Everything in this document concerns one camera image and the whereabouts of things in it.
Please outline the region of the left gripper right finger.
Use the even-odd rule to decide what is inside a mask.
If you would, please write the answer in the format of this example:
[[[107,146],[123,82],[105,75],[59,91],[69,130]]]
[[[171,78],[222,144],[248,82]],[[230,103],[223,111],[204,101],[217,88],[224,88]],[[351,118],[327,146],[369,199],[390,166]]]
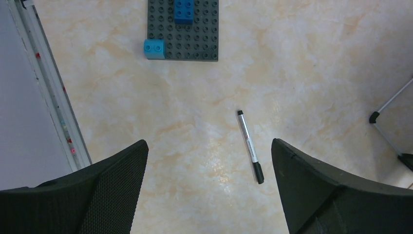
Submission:
[[[348,173],[278,138],[271,155],[291,234],[412,233],[412,190]]]

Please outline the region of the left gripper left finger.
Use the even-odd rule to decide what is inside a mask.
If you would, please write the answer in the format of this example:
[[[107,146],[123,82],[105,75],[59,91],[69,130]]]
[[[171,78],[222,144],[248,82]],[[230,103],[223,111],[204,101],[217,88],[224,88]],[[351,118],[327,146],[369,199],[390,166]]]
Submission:
[[[149,148],[140,140],[115,155],[36,187],[2,190],[3,234],[128,234]]]

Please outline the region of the black white marker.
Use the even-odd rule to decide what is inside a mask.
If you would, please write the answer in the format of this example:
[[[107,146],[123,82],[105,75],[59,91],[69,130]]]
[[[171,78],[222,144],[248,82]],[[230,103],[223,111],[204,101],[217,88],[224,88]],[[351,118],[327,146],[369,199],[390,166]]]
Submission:
[[[241,132],[243,134],[245,144],[246,144],[246,148],[247,148],[247,152],[248,152],[248,155],[251,159],[251,162],[252,162],[252,164],[253,164],[253,162],[259,162],[258,157],[256,155],[256,151],[255,151],[253,141],[252,141],[250,133],[249,133],[247,122],[245,120],[245,116],[244,116],[244,113],[243,113],[242,110],[237,111],[237,117],[238,117]]]

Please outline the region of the yellow framed whiteboard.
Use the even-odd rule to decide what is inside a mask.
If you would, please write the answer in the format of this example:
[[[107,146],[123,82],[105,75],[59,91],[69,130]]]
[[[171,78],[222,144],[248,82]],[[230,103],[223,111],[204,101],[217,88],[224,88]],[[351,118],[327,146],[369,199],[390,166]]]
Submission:
[[[373,125],[394,149],[397,159],[413,170],[413,79],[371,113]]]

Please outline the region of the black marker cap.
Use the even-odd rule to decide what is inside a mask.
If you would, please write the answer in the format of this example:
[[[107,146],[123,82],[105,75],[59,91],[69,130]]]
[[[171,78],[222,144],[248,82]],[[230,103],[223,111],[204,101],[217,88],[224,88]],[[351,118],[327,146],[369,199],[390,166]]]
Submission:
[[[264,175],[263,175],[263,171],[262,171],[260,163],[259,162],[253,162],[253,168],[254,168],[254,172],[255,172],[255,176],[256,176],[256,180],[257,180],[258,184],[263,184],[264,183]]]

